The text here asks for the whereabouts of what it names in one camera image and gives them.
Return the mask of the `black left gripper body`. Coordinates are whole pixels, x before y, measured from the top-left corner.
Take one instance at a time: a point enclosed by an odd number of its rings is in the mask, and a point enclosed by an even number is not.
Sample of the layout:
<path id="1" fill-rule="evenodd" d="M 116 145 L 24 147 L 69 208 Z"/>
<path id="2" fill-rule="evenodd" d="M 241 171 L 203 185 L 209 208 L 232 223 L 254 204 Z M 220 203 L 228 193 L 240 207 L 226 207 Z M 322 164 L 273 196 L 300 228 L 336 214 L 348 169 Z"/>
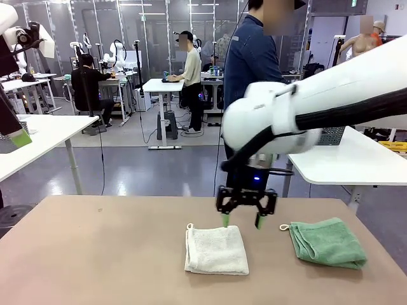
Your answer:
<path id="1" fill-rule="evenodd" d="M 1 36 L 0 44 L 0 76 L 7 76 L 18 71 L 18 64 L 9 49 L 5 39 Z"/>

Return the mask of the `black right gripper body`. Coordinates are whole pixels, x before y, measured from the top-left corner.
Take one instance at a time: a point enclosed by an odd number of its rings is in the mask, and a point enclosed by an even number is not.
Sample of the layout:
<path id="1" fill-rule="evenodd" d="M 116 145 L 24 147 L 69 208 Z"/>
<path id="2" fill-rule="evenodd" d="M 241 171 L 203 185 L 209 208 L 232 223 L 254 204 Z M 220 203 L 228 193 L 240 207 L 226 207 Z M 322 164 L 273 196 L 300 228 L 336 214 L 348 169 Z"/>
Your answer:
<path id="1" fill-rule="evenodd" d="M 235 196 L 255 195 L 263 198 L 266 193 L 269 170 L 242 166 L 235 170 Z"/>

